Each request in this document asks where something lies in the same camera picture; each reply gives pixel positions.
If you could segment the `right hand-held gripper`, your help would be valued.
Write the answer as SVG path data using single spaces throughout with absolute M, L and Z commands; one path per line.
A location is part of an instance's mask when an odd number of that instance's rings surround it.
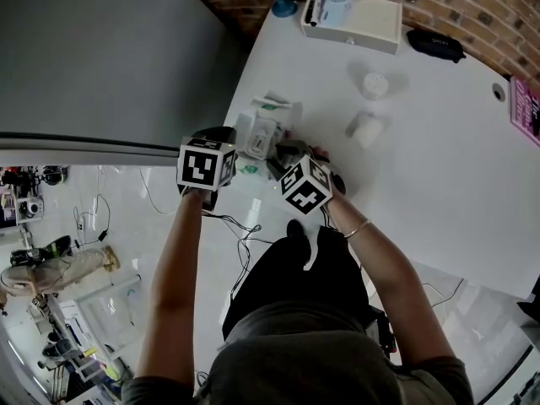
M 274 146 L 267 161 L 272 177 L 266 196 L 275 206 L 299 216 L 310 216 L 336 193 L 347 188 L 332 162 L 314 160 L 312 148 L 301 140 L 285 140 Z

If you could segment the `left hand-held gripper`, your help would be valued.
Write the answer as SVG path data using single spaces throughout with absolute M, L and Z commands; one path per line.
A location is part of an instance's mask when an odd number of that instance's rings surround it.
M 204 210 L 214 210 L 219 189 L 228 186 L 236 174 L 236 130 L 210 127 L 182 139 L 177 163 L 177 185 L 181 195 L 190 190 L 203 192 Z

